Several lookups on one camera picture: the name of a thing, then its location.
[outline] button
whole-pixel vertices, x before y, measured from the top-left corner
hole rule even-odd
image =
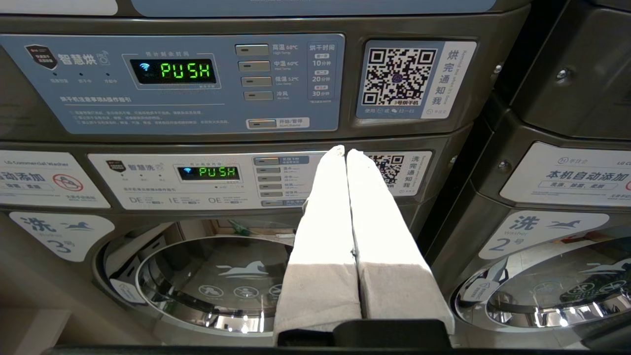
[[[260,183],[273,183],[275,181],[280,181],[280,176],[259,176]]]
[[[254,165],[278,165],[278,158],[254,158]]]
[[[261,190],[282,190],[283,189],[283,184],[259,185],[259,189],[261,189]]]
[[[283,202],[282,201],[278,201],[278,200],[261,201],[261,206],[263,206],[263,207],[282,206],[282,205],[283,205]]]
[[[256,173],[257,174],[280,174],[280,168],[279,167],[258,167],[256,168]]]
[[[267,44],[239,44],[235,45],[238,56],[268,56],[269,46]]]
[[[275,119],[248,119],[247,127],[250,129],[276,128],[276,120]]]
[[[262,192],[261,197],[283,197],[282,192]]]
[[[239,62],[239,71],[270,71],[269,61]]]
[[[274,93],[271,91],[246,91],[243,93],[245,101],[269,101],[274,100]]]
[[[251,78],[241,78],[241,86],[244,88],[270,87],[272,86],[272,77],[253,76]]]

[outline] blue control panel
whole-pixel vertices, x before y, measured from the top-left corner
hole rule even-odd
[[[73,134],[338,128],[341,34],[0,35],[0,44]]]
[[[495,0],[131,0],[149,17],[353,16],[481,13]]]

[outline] qr code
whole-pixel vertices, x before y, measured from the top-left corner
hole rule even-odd
[[[419,106],[436,52],[421,48],[371,48],[362,104]]]
[[[381,172],[386,185],[396,184],[397,176],[401,172],[403,165],[403,155],[369,155]]]

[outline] red prohibition sign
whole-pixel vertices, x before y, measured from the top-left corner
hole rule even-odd
[[[75,177],[73,178],[70,175],[66,174],[57,174],[52,177],[52,180],[59,186],[60,188],[72,192],[79,192],[83,190],[83,184],[81,181],[77,180]]]

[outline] stacked washer dryer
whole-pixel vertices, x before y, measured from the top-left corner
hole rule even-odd
[[[498,85],[518,88],[510,108],[492,95],[464,148],[483,153],[454,167],[442,196],[456,201],[422,232],[439,231],[427,258],[462,344],[628,346],[631,13],[618,4],[564,7],[515,67],[525,78]]]
[[[369,154],[418,235],[529,11],[30,3],[0,16],[3,223],[164,342],[240,346],[271,342],[322,154]]]

